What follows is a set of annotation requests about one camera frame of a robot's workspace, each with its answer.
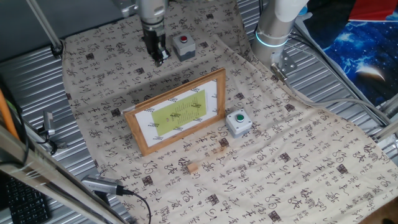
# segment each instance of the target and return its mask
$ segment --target red object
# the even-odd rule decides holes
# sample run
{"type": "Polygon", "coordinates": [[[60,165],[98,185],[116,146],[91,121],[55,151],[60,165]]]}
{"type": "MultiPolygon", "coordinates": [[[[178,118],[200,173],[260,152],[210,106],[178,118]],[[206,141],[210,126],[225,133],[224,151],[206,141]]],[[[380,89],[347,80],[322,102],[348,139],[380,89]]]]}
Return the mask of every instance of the red object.
{"type": "Polygon", "coordinates": [[[356,0],[349,20],[385,21],[396,8],[398,0],[356,0]]]}
{"type": "Polygon", "coordinates": [[[188,40],[188,38],[185,37],[185,36],[181,36],[181,37],[180,37],[180,40],[181,40],[181,42],[186,43],[187,40],[188,40]]]}

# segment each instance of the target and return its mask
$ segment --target calligraphy print tablecloth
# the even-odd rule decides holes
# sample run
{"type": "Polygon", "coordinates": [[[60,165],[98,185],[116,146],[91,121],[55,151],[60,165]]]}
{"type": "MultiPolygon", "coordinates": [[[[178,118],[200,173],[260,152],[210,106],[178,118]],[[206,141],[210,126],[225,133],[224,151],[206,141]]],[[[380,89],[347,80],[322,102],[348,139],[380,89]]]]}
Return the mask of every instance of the calligraphy print tablecloth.
{"type": "MultiPolygon", "coordinates": [[[[171,36],[189,32],[195,58],[157,68],[137,16],[65,40],[63,81],[100,174],[145,197],[152,223],[352,223],[398,195],[398,169],[355,124],[291,97],[251,52],[234,1],[170,3],[171,36]],[[142,157],[122,110],[218,68],[226,112],[245,109],[248,134],[224,121],[142,157]],[[190,175],[187,164],[199,171],[190,175]]],[[[147,209],[120,197],[138,223],[147,209]]]]}

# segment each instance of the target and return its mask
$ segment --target emergency stop button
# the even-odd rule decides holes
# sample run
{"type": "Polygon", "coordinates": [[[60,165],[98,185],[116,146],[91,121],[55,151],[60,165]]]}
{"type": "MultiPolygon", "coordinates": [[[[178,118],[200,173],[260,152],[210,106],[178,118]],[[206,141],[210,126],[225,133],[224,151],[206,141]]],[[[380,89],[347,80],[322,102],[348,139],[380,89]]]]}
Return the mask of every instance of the emergency stop button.
{"type": "Polygon", "coordinates": [[[180,41],[181,41],[181,43],[187,43],[188,37],[187,36],[181,36],[180,37],[180,41]]]}

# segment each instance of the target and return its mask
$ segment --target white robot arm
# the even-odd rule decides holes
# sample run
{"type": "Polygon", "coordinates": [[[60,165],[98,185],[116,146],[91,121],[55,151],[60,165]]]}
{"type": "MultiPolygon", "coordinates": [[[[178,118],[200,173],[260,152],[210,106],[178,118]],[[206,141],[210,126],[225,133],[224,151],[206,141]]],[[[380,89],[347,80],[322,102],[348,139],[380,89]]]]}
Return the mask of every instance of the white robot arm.
{"type": "MultiPolygon", "coordinates": [[[[160,66],[170,54],[165,48],[164,14],[168,0],[112,0],[124,17],[138,14],[148,53],[160,66]]],[[[252,44],[254,55],[267,67],[280,63],[295,18],[308,0],[269,0],[259,20],[252,44]]]]}
{"type": "Polygon", "coordinates": [[[282,60],[282,51],[294,21],[308,0],[270,0],[263,10],[252,44],[254,55],[267,68],[282,60]]]}
{"type": "Polygon", "coordinates": [[[166,34],[164,31],[164,14],[169,6],[168,0],[112,0],[121,10],[124,17],[138,14],[144,32],[143,41],[148,54],[155,60],[156,66],[161,66],[170,57],[166,49],[166,34]]]}

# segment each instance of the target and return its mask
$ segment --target wooden block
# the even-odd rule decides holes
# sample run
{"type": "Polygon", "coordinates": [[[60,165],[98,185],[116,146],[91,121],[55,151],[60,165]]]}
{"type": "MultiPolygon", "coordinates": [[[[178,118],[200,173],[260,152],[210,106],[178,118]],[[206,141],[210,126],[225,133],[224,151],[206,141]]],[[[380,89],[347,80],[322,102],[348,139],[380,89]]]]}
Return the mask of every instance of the wooden block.
{"type": "Polygon", "coordinates": [[[193,174],[194,172],[198,171],[198,165],[196,163],[191,163],[188,165],[188,170],[190,174],[193,174]]]}

